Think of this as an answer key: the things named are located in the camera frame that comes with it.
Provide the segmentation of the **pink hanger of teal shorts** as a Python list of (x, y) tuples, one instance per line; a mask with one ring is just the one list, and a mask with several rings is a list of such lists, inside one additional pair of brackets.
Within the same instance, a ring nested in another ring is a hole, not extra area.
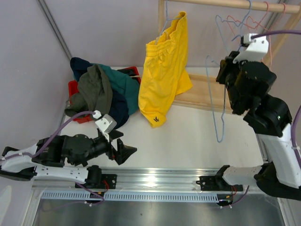
[(232, 29), (231, 24), (234, 24), (235, 27), (239, 29), (239, 34), (235, 35), (233, 40), (240, 38), (241, 43), (239, 45), (238, 51), (239, 55), (234, 58), (233, 62), (238, 63), (240, 61), (259, 61), (263, 62), (264, 56), (271, 49), (269, 42), (265, 36), (254, 38), (253, 35), (257, 35), (257, 30), (262, 28), (263, 31), (267, 32), (268, 29), (261, 25), (262, 21), (265, 19), (269, 13), (269, 3), (264, 1), (266, 4), (266, 12), (261, 20), (256, 21), (250, 16), (250, 11), (245, 14), (241, 21), (236, 20), (233, 16), (228, 15), (226, 23), (229, 28)]

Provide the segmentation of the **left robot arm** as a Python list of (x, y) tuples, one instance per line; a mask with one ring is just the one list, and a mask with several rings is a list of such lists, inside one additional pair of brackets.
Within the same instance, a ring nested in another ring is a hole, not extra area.
[(126, 146), (120, 139), (122, 132), (113, 130), (109, 139), (99, 132), (98, 137), (83, 134), (45, 138), (23, 150), (5, 147), (0, 164), (1, 177), (16, 181), (31, 179), (57, 179), (75, 182), (76, 188), (104, 188), (116, 175), (102, 173), (97, 165), (88, 161), (105, 154), (118, 165), (123, 164), (136, 148)]

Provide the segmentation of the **olive green shorts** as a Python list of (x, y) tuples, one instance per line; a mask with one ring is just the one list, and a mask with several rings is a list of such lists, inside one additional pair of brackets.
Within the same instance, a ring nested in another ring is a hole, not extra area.
[(112, 88), (108, 76), (99, 65), (87, 68), (78, 81), (78, 93), (70, 97), (65, 114), (69, 117), (83, 111), (100, 111), (108, 114), (112, 102)]

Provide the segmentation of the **blue hanger of yellow shorts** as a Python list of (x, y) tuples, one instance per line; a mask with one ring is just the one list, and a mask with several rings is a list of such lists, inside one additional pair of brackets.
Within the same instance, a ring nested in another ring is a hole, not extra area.
[(158, 41), (161, 35), (164, 33), (166, 26), (169, 22), (172, 22), (174, 18), (169, 17), (168, 13), (168, 1), (167, 0), (159, 0), (158, 1), (158, 37), (155, 39), (155, 45), (158, 44)]

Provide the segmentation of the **yellow shorts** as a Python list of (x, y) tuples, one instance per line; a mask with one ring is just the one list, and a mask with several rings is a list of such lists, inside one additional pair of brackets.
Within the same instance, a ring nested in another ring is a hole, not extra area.
[(153, 128), (166, 122), (175, 96), (192, 88), (187, 61), (187, 14), (182, 11), (156, 40), (146, 44), (138, 106)]

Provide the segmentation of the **dark grey shorts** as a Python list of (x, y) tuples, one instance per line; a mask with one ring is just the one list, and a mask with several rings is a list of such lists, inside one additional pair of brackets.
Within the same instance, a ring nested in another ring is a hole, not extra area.
[(118, 71), (121, 73), (127, 74), (130, 77), (134, 77), (134, 76), (138, 75), (136, 67), (128, 67), (128, 68), (118, 69)]

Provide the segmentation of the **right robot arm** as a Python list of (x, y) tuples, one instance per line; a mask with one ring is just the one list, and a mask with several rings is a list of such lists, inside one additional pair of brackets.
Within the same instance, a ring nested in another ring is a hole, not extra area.
[(263, 143), (269, 154), (267, 163), (254, 167), (221, 165), (217, 161), (226, 153), (239, 150), (243, 132), (233, 126), (235, 142), (218, 149), (209, 137), (209, 128), (196, 129), (197, 120), (182, 114), (181, 126), (165, 131), (157, 137), (148, 137), (142, 127), (135, 126), (126, 133), (136, 147), (117, 141), (124, 158), (130, 155), (142, 167), (162, 168), (217, 168), (213, 185), (198, 181), (205, 190), (225, 190), (230, 186), (256, 186), (265, 194), (291, 200), (301, 198), (301, 156), (295, 142), (296, 120), (288, 105), (268, 94), (276, 75), (247, 52), (232, 51), (220, 62), (216, 81), (228, 93), (233, 114), (243, 116), (254, 130), (257, 141)]

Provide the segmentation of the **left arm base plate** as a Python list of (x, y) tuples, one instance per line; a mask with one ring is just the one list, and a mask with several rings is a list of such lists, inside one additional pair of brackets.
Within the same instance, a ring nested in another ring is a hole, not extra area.
[(82, 184), (88, 189), (116, 189), (117, 174), (91, 174)]

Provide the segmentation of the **teal green shorts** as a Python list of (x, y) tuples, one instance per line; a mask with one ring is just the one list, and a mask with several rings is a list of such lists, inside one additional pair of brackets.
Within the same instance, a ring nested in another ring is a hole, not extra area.
[(134, 114), (138, 110), (138, 94), (140, 84), (129, 77), (127, 74), (112, 69), (109, 66), (97, 64), (109, 78), (111, 88), (116, 89), (122, 94), (127, 101), (129, 115)]

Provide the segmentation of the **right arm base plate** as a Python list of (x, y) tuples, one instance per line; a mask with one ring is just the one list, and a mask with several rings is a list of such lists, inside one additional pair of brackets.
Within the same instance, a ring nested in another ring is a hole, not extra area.
[(230, 185), (220, 176), (200, 176), (196, 184), (201, 187), (201, 191), (243, 191), (242, 185)]

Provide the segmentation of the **blue hanger of olive shorts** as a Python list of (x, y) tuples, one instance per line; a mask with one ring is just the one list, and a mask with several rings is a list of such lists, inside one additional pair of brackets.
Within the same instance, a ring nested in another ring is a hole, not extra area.
[(232, 114), (231, 110), (226, 109), (227, 91), (222, 85), (218, 89), (213, 87), (215, 83), (215, 76), (210, 76), (211, 71), (217, 69), (217, 67), (208, 67), (208, 64), (215, 64), (217, 67), (219, 63), (215, 61), (210, 55), (206, 56), (205, 59), (205, 69), (206, 69), (206, 79), (208, 84), (208, 92), (210, 98), (209, 109), (212, 112), (213, 124), (216, 141), (219, 144), (233, 144), (235, 132), (235, 122), (241, 121), (241, 115)]

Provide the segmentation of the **navy blue shorts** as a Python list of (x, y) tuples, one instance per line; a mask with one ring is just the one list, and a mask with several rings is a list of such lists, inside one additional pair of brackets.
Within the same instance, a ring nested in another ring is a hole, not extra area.
[[(79, 81), (80, 77), (91, 66), (93, 66), (92, 63), (79, 57), (72, 57), (70, 60), (70, 67), (76, 81)], [(123, 126), (129, 118), (126, 98), (114, 88), (112, 88), (112, 102), (109, 115), (117, 122), (115, 129)]]

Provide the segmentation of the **blue hanger of navy shorts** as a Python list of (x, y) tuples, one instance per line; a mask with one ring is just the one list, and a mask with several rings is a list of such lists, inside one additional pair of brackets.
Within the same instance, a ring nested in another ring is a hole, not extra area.
[(248, 9), (248, 12), (244, 15), (244, 17), (242, 19), (242, 22), (236, 22), (234, 19), (232, 19), (232, 20), (223, 19), (220, 15), (216, 15), (215, 16), (214, 21), (216, 23), (216, 26), (217, 26), (220, 38), (222, 40), (223, 46), (224, 46), (224, 48), (225, 48), (225, 50), (226, 50), (227, 53), (229, 53), (228, 46), (226, 44), (226, 41), (225, 41), (225, 38), (224, 38), (223, 33), (221, 31), (221, 28), (220, 28), (218, 20), (220, 20), (221, 23), (229, 22), (230, 24), (234, 24), (234, 26), (239, 29), (239, 34), (236, 35), (236, 36), (234, 36), (233, 40), (235, 38), (237, 38), (237, 37), (240, 37), (242, 35), (242, 28), (244, 26), (244, 22), (245, 22), (247, 16), (249, 16), (249, 14), (250, 14), (250, 12), (252, 10), (253, 1), (252, 0), (248, 0), (248, 2), (249, 2), (249, 9)]

